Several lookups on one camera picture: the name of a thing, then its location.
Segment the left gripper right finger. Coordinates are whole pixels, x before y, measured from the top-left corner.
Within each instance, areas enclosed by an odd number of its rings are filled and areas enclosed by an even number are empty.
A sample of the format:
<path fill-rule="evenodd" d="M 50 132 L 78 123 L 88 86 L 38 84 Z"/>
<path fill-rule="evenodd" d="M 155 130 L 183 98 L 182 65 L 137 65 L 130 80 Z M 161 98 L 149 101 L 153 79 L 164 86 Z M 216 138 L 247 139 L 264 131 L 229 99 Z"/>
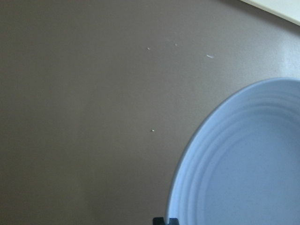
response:
<path fill-rule="evenodd" d="M 169 218 L 169 225 L 180 225 L 177 218 Z"/>

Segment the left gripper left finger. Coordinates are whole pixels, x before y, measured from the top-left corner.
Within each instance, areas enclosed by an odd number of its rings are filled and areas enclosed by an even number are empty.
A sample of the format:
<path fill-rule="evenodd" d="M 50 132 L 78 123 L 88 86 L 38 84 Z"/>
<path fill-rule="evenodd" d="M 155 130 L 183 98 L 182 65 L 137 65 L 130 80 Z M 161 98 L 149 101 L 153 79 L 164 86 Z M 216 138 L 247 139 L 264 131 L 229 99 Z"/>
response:
<path fill-rule="evenodd" d="M 163 217 L 154 217 L 152 220 L 153 225 L 164 225 L 164 218 Z"/>

